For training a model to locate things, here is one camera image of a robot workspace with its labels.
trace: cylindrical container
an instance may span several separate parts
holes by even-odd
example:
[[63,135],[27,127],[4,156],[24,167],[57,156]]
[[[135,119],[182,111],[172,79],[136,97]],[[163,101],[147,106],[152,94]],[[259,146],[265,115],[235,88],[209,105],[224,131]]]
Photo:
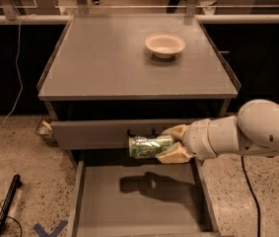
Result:
[[154,138],[145,136],[129,137],[129,154],[136,159],[155,158],[156,154],[166,151],[174,144],[170,135],[159,135]]

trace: black cabinet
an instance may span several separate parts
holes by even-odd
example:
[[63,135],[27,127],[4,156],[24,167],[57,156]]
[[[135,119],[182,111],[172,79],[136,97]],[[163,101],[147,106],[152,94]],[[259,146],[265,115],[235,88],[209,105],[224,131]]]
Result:
[[36,84],[52,54],[65,25],[23,25],[19,42],[19,26],[0,25],[0,115],[9,113],[20,91],[16,66],[23,82],[23,92],[16,114],[45,113],[44,103],[37,97]]
[[242,84],[229,111],[252,99],[279,104],[279,24],[204,25]]

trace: black pole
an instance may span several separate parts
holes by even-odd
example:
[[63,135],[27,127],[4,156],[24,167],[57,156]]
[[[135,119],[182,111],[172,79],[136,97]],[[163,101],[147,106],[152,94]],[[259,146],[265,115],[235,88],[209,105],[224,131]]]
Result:
[[13,201],[13,197],[17,188],[19,188],[22,183],[20,181],[21,176],[15,175],[13,177],[12,183],[10,185],[10,189],[5,197],[1,212],[0,212],[0,235],[3,225],[5,224],[5,220],[9,214],[9,209]]

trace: white cable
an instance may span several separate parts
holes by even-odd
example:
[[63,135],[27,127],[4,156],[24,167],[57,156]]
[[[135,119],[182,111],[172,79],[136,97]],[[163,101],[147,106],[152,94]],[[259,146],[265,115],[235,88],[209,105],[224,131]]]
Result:
[[1,128],[3,127],[3,125],[5,124],[6,120],[9,118],[9,116],[13,113],[15,107],[17,106],[17,104],[18,104],[18,102],[19,102],[20,96],[21,96],[21,94],[22,94],[22,92],[23,92],[23,82],[22,82],[21,73],[20,73],[19,64],[18,64],[18,62],[19,62],[19,56],[20,56],[20,49],[21,49],[21,25],[22,25],[22,22],[23,22],[24,20],[26,20],[27,18],[29,18],[30,16],[33,16],[33,15],[34,15],[34,14],[26,16],[24,19],[22,19],[22,20],[20,21],[20,24],[19,24],[19,32],[18,32],[18,51],[17,51],[17,56],[16,56],[16,59],[15,59],[15,65],[16,65],[16,68],[17,68],[17,71],[18,71],[18,77],[19,77],[19,82],[20,82],[21,87],[20,87],[20,91],[19,91],[18,97],[17,97],[17,99],[16,99],[16,101],[15,101],[15,103],[14,103],[14,105],[13,105],[12,110],[6,115],[6,117],[3,119],[3,122],[2,122],[1,125],[0,125],[0,130],[1,130]]

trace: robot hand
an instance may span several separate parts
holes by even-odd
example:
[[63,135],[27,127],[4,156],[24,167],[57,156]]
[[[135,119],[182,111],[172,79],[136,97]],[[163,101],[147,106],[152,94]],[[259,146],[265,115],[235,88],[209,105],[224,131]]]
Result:
[[202,119],[163,132],[176,143],[156,157],[162,163],[183,163],[190,158],[216,158],[220,154],[279,155],[279,105],[253,100],[243,105],[238,116]]

